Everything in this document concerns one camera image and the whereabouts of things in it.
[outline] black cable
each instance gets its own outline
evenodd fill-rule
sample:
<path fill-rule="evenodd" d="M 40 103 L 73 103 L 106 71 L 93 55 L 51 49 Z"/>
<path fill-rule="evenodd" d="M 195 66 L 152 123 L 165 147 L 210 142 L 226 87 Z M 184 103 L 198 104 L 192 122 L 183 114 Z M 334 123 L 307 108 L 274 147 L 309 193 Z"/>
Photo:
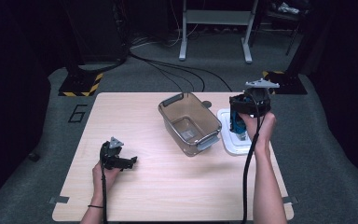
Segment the black cable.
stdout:
<path fill-rule="evenodd" d="M 112 64 L 112 65 L 109 65 L 109 66 L 106 66 L 106 67 L 103 67 L 103 68 L 97 68 L 97 69 L 92 69 L 92 70 L 82 69 L 82 68 L 79 68 L 79 69 L 81 69 L 85 73 L 93 73 L 93 74 L 95 74 L 95 73 L 103 73 L 103 72 L 106 72 L 106 71 L 109 71 L 109 70 L 112 70 L 112 69 L 114 69 L 116 67 L 121 66 L 124 62 L 125 62 L 125 60 L 118 60 L 116 64 Z"/>
<path fill-rule="evenodd" d="M 151 63 L 158 63 L 159 65 L 162 65 L 162 66 L 169 66 L 169 67 L 173 67 L 173 68 L 176 68 L 176 69 L 193 69 L 193 70 L 198 70 L 198 71 L 201 71 L 201 72 L 209 73 L 209 74 L 219 78 L 226 85 L 226 87 L 229 89 L 229 91 L 232 91 L 232 89 L 228 86 L 228 84 L 225 82 L 224 79 L 222 79 L 220 76 L 218 76 L 217 74 L 215 74 L 215 73 L 213 73 L 211 71 L 201 69 L 201 68 L 196 68 L 196 67 L 183 66 L 183 65 L 178 65 L 178 64 L 174 64 L 174 63 L 163 63 L 163 62 L 159 62 L 159 61 L 155 61 L 155 60 L 151 60 L 151 59 L 145 59 L 145 58 L 142 58 L 140 56 L 134 55 L 132 53 L 130 53 L 130 56 L 135 57 L 135 58 L 140 59 L 140 60 L 148 60 Z"/>
<path fill-rule="evenodd" d="M 175 84 L 179 88 L 180 92 L 183 92 L 182 88 L 180 88 L 180 86 L 175 81 L 173 81 L 171 78 L 169 78 L 168 76 L 166 76 L 164 74 L 164 72 L 167 72 L 167 71 L 157 68 L 152 63 L 148 63 L 148 64 L 150 64 L 151 66 L 155 67 L 163 76 L 165 76 L 167 79 L 169 79 L 171 82 L 173 82 L 173 84 Z"/>
<path fill-rule="evenodd" d="M 138 46 L 141 46 L 143 44 L 146 44 L 149 42 L 150 37 L 149 36 L 145 36 L 145 37 L 135 37 L 133 38 L 133 40 L 131 41 L 131 47 L 132 48 L 136 48 Z"/>
<path fill-rule="evenodd" d="M 257 114 L 257 128 L 255 131 L 255 136 L 252 140 L 252 144 L 251 147 L 249 148 L 249 152 L 248 155 L 246 157 L 246 163 L 245 163 L 245 167 L 243 168 L 243 178 L 242 178 L 242 202 L 243 202 L 243 219 L 242 219 L 242 223 L 241 224 L 245 224 L 246 220 L 247 220 L 247 216 L 248 216 L 248 173 L 249 173 L 249 166 L 251 164 L 251 160 L 252 160 L 252 156 L 253 153 L 255 151 L 255 144 L 257 143 L 257 139 L 258 139 L 258 135 L 259 135 L 259 131 L 261 128 L 261 125 L 263 124 L 264 118 L 260 123 L 260 113 L 258 111 L 258 107 L 257 107 L 257 102 L 255 101 L 255 98 L 253 97 L 252 94 L 248 93 L 249 96 L 252 98 L 252 100 L 255 103 L 255 110 L 256 110 L 256 114 Z"/>
<path fill-rule="evenodd" d="M 179 86 L 175 81 L 173 81 L 171 78 L 167 77 L 167 76 L 164 74 L 164 72 L 167 73 L 167 74 L 170 74 L 171 76 L 179 77 L 179 78 L 183 79 L 183 80 L 186 81 L 188 84 L 190 84 L 192 90 L 194 91 L 194 85 L 193 85 L 189 80 L 185 79 L 184 77 L 177 76 L 177 75 L 175 75 L 175 74 L 173 74 L 173 73 L 170 73 L 169 71 L 166 71 L 166 70 L 164 70 L 164 69 L 158 68 L 157 66 L 153 65 L 152 63 L 149 63 L 149 62 L 146 62 L 146 63 L 148 63 L 148 64 L 150 64 L 151 66 L 153 66 L 153 67 L 155 67 L 156 69 L 158 69 L 159 72 L 160 72 L 163 76 L 165 76 L 167 79 L 169 79 L 170 81 L 172 81 L 172 82 L 179 88 L 179 90 L 180 90 L 181 92 L 183 92 L 182 88 L 180 88 L 180 86 Z"/>
<path fill-rule="evenodd" d="M 154 60 L 149 60 L 149 59 L 146 59 L 146 58 L 142 58 L 142 57 L 139 57 L 133 53 L 129 53 L 129 56 L 131 56 L 132 58 L 134 59 L 138 59 L 140 61 L 144 61 L 144 62 L 147 62 L 147 63 L 154 63 L 154 64 L 157 64 L 157 65 L 161 65 L 161 66 L 165 66 L 165 67 L 170 67 L 170 68 L 175 68 L 175 69 L 179 69 L 179 70 L 182 70 L 184 72 L 187 72 L 187 73 L 190 73 L 192 74 L 193 76 L 197 77 L 200 79 L 200 81 L 202 82 L 202 90 L 201 91 L 204 91 L 205 90 L 205 82 L 204 80 L 202 79 L 202 77 L 200 77 L 199 75 L 191 72 L 191 71 L 188 71 L 188 70 L 185 70 L 183 68 L 181 68 L 180 66 L 178 65 L 174 65 L 174 64 L 169 64 L 169 63 L 162 63 L 162 62 L 159 62 L 159 61 L 154 61 Z"/>
<path fill-rule="evenodd" d="M 104 165 L 101 163 L 102 181 L 103 181 L 103 224 L 107 224 L 107 196 L 106 196 L 106 177 L 104 175 Z"/>

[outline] chair leg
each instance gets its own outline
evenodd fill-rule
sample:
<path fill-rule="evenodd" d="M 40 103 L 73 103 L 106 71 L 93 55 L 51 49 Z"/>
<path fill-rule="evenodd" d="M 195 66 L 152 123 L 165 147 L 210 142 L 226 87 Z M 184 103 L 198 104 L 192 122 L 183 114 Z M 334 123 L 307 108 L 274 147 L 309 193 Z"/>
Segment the chair leg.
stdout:
<path fill-rule="evenodd" d="M 297 35 L 297 31 L 298 31 L 298 27 L 299 27 L 299 26 L 300 26 L 300 23 L 298 23 L 296 29 L 294 30 L 292 40 L 290 40 L 289 48 L 288 48 L 287 51 L 286 51 L 286 56 L 289 55 L 290 49 L 292 48 L 292 45 L 293 45 L 293 42 L 295 42 L 295 38 L 296 38 L 296 35 Z"/>

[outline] human hand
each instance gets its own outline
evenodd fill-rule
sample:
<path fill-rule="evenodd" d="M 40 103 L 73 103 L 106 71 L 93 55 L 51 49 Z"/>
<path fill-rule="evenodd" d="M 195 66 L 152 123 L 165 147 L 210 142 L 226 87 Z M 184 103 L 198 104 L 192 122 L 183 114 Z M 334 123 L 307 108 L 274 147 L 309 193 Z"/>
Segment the human hand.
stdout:
<path fill-rule="evenodd" d="M 253 140 L 255 136 L 255 132 L 257 130 L 257 118 L 251 118 L 247 114 L 241 114 L 240 117 L 243 119 L 243 121 L 246 124 L 246 131 L 248 132 L 249 137 L 251 140 Z M 262 152 L 265 152 L 269 155 L 269 140 L 271 139 L 275 124 L 276 124 L 276 118 L 275 115 L 271 112 L 268 112 L 264 118 L 260 117 L 260 122 L 263 122 L 260 130 L 259 130 L 259 136 L 257 139 L 257 143 L 255 146 L 255 155 L 260 154 Z"/>
<path fill-rule="evenodd" d="M 106 193 L 112 188 L 113 183 L 117 175 L 120 173 L 119 168 L 113 168 L 112 170 L 104 169 L 103 170 L 105 179 L 106 179 Z M 92 196 L 91 204 L 102 206 L 103 205 L 103 181 L 102 181 L 102 170 L 101 162 L 98 163 L 92 168 L 92 181 L 94 184 L 94 193 Z"/>

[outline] bracelet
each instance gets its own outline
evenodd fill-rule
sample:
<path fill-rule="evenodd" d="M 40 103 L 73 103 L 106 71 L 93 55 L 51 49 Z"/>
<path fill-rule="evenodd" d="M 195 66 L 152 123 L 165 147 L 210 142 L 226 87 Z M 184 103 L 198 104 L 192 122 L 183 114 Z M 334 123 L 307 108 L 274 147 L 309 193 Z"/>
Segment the bracelet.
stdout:
<path fill-rule="evenodd" d="M 92 204 L 90 204 L 89 207 L 103 208 L 101 206 L 95 206 L 95 205 L 92 205 Z"/>

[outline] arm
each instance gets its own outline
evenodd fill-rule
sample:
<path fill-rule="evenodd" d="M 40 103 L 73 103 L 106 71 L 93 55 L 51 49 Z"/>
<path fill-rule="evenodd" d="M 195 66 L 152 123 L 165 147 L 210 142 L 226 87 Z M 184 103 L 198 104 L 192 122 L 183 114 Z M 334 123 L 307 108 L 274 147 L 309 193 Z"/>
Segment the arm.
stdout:
<path fill-rule="evenodd" d="M 112 170 L 104 169 L 104 174 L 106 178 L 106 194 L 109 193 L 109 190 L 112 188 L 113 183 L 115 182 L 116 176 L 120 172 L 120 169 L 114 168 Z M 84 214 L 81 224 L 100 224 L 103 219 L 103 181 L 102 181 L 102 171 L 101 164 L 98 163 L 92 169 L 92 179 L 94 184 L 94 192 L 92 195 L 90 205 L 99 206 L 99 207 L 89 207 Z"/>
<path fill-rule="evenodd" d="M 257 127 L 257 119 L 243 114 L 241 114 L 241 118 L 245 121 L 248 134 L 253 139 Z M 268 112 L 264 117 L 255 145 L 254 220 L 258 224 L 287 223 L 282 195 L 272 169 L 269 151 L 269 140 L 272 136 L 275 123 L 275 116 Z"/>

